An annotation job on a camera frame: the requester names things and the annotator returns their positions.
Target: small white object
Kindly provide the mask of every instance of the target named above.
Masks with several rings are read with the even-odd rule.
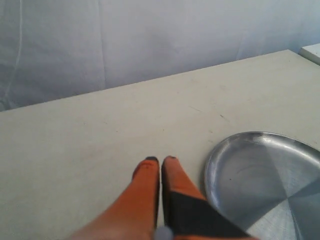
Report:
[[[320,43],[302,47],[299,54],[311,62],[320,65]]]

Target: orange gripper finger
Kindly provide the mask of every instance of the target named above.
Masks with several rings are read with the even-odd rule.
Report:
[[[210,206],[177,158],[164,159],[161,175],[164,221],[174,240],[250,239]]]
[[[156,157],[141,161],[118,199],[68,240],[152,240],[158,217],[159,177]]]

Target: table surface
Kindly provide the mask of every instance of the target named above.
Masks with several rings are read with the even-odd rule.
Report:
[[[299,54],[311,62],[320,65],[320,43],[302,47]]]
[[[201,187],[211,149],[238,132],[319,148],[319,76],[286,50],[1,112],[0,239],[65,237],[107,208],[146,156],[178,156]]]

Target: white backdrop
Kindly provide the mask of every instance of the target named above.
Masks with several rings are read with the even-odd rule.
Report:
[[[0,110],[297,52],[320,43],[319,13],[318,0],[0,0]]]

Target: white wall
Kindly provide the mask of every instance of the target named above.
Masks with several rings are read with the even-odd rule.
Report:
[[[0,0],[0,96],[19,107],[297,52],[320,43],[319,13],[317,0]]]

